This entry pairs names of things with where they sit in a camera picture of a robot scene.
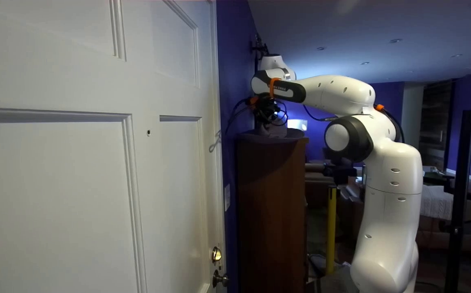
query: black cable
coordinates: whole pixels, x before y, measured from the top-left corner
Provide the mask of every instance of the black cable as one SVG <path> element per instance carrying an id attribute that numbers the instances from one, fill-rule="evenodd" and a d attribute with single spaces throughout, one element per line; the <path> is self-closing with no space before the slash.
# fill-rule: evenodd
<path id="1" fill-rule="evenodd" d="M 333 117 L 315 117 L 305 104 L 302 104 L 302 105 L 304 105 L 305 112 L 307 112 L 314 120 L 328 121 L 328 120 L 333 118 Z"/>
<path id="2" fill-rule="evenodd" d="M 242 104 L 248 104 L 248 97 L 247 97 L 247 99 L 240 99 L 240 100 L 235 104 L 235 107 L 234 107 L 234 110 L 232 110 L 232 113 L 230 113 L 230 117 L 229 117 L 229 123 L 226 125 L 224 134 L 229 133 L 229 130 L 230 130 L 232 123 L 235 121 L 235 118 L 250 108 L 250 107 L 244 107 L 242 110 L 237 112 L 237 108 L 239 108 Z"/>
<path id="3" fill-rule="evenodd" d="M 268 43 L 263 42 L 261 34 L 257 34 L 257 42 L 252 42 L 252 50 L 255 51 L 255 73 L 258 71 L 258 64 L 263 56 L 270 55 Z"/>
<path id="4" fill-rule="evenodd" d="M 402 128 L 400 120 L 398 120 L 393 113 L 387 112 L 385 108 L 384 108 L 382 112 L 384 112 L 389 118 L 393 120 L 393 123 L 395 123 L 395 126 L 397 126 L 397 131 L 400 133 L 400 136 L 397 134 L 397 138 L 398 138 L 398 141 L 403 141 L 403 143 L 405 143 L 405 131 L 403 131 L 403 128 Z"/>
<path id="5" fill-rule="evenodd" d="M 420 286 L 428 286 L 428 289 L 436 289 L 436 291 L 442 291 L 442 286 L 441 284 L 437 284 L 437 283 L 431 283 L 431 281 L 416 281 L 416 287 L 418 287 L 418 284 Z"/>

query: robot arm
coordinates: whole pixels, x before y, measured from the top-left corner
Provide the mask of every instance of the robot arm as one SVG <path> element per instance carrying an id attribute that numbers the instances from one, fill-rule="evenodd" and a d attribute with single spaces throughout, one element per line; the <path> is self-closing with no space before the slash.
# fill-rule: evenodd
<path id="1" fill-rule="evenodd" d="M 395 141 L 395 123 L 374 107 L 374 87 L 340 74 L 292 81 L 283 68 L 261 69 L 252 82 L 258 95 L 338 115 L 327 128 L 328 147 L 366 165 L 366 209 L 353 279 L 361 291 L 415 291 L 423 162 L 416 147 Z"/>

